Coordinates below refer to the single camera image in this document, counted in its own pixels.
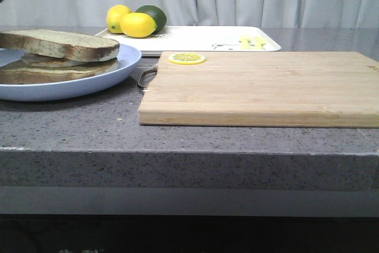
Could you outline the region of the bread slice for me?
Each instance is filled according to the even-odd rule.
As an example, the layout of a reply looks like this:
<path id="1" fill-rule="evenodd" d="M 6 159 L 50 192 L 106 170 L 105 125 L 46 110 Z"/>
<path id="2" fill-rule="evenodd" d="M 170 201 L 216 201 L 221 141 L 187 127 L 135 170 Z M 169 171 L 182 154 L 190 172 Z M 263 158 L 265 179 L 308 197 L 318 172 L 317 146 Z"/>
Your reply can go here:
<path id="1" fill-rule="evenodd" d="M 117 57 L 120 43 L 87 34 L 30 29 L 2 31 L 1 47 L 80 62 L 102 62 Z"/>
<path id="2" fill-rule="evenodd" d="M 102 75 L 118 69 L 117 58 L 79 66 L 48 68 L 28 66 L 22 60 L 1 67 L 1 84 L 43 84 Z"/>

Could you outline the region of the green lime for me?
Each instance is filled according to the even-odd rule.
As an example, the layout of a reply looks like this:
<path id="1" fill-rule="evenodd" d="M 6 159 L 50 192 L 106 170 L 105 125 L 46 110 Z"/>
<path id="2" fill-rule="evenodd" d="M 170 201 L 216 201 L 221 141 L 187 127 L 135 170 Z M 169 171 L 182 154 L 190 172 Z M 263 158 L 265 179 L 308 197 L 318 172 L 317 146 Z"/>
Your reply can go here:
<path id="1" fill-rule="evenodd" d="M 136 9 L 136 12 L 144 13 L 151 16 L 156 23 L 156 30 L 153 34 L 157 34 L 163 30 L 167 23 L 167 17 L 163 10 L 155 5 L 144 5 Z"/>

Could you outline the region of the fried egg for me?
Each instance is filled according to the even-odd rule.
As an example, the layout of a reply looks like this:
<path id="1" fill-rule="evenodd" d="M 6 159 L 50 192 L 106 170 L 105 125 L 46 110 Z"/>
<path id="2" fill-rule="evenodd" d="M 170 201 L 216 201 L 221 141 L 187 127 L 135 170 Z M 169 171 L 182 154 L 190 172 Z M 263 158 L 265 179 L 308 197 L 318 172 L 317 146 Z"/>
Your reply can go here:
<path id="1" fill-rule="evenodd" d="M 89 63 L 66 58 L 42 56 L 35 53 L 25 53 L 21 57 L 21 60 L 28 66 L 45 68 L 65 68 L 71 66 L 85 65 Z"/>

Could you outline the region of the wooden cutting board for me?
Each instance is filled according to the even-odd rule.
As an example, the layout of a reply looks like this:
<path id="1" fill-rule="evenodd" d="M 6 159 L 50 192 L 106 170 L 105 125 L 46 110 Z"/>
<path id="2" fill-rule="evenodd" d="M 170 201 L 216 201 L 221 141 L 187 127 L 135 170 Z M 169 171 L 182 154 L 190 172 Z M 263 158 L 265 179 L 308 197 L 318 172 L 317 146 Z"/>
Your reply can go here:
<path id="1" fill-rule="evenodd" d="M 158 61 L 141 124 L 377 127 L 378 62 L 358 52 L 207 52 Z"/>

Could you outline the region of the front yellow lemon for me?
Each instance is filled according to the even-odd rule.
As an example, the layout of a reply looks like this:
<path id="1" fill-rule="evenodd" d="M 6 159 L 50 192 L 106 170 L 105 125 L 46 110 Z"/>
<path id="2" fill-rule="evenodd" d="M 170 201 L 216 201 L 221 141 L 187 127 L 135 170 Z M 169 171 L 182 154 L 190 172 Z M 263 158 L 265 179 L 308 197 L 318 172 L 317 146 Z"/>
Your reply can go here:
<path id="1" fill-rule="evenodd" d="M 122 32 L 133 38 L 145 38 L 156 30 L 155 20 L 140 12 L 132 12 L 121 17 L 120 28 Z"/>

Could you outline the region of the white rectangular tray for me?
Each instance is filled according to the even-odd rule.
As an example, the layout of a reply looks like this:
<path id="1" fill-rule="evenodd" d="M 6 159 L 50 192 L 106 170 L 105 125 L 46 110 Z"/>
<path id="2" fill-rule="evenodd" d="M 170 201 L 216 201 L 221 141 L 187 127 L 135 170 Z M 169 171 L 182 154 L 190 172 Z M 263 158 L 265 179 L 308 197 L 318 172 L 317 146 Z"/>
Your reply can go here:
<path id="1" fill-rule="evenodd" d="M 164 51 L 190 52 L 275 52 L 281 46 L 260 28 L 251 26 L 166 26 L 157 34 L 132 38 L 104 29 L 100 37 L 139 49 L 144 56 L 160 56 Z"/>

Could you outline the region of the yellow lemon slice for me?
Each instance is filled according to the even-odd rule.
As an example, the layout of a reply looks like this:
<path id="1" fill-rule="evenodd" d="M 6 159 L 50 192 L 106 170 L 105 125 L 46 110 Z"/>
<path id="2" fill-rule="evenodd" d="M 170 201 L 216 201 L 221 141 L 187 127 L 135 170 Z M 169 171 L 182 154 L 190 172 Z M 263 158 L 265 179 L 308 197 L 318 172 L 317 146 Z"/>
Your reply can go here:
<path id="1" fill-rule="evenodd" d="M 174 53 L 169 55 L 169 61 L 179 65 L 197 65 L 206 61 L 206 57 L 198 53 Z"/>

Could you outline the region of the back yellow lemon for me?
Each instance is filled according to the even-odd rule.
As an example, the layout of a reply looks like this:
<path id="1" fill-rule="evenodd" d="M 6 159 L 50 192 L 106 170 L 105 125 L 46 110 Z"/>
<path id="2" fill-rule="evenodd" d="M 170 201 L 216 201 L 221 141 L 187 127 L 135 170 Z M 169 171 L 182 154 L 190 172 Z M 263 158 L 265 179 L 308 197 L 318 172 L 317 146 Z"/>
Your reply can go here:
<path id="1" fill-rule="evenodd" d="M 125 5 L 115 5 L 111 7 L 107 12 L 107 26 L 110 33 L 122 34 L 120 27 L 120 21 L 126 14 L 131 13 L 132 10 Z"/>

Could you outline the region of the blue round plate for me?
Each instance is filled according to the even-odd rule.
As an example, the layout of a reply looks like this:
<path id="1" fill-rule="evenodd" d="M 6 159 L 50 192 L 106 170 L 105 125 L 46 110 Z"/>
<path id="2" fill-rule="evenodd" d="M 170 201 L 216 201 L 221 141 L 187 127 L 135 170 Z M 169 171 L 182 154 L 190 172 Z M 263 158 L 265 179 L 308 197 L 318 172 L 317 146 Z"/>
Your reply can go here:
<path id="1" fill-rule="evenodd" d="M 11 101 L 51 101 L 88 95 L 113 87 L 127 79 L 135 70 L 142 57 L 140 50 L 122 44 L 117 56 L 118 69 L 89 78 L 72 81 L 1 85 L 1 99 Z"/>

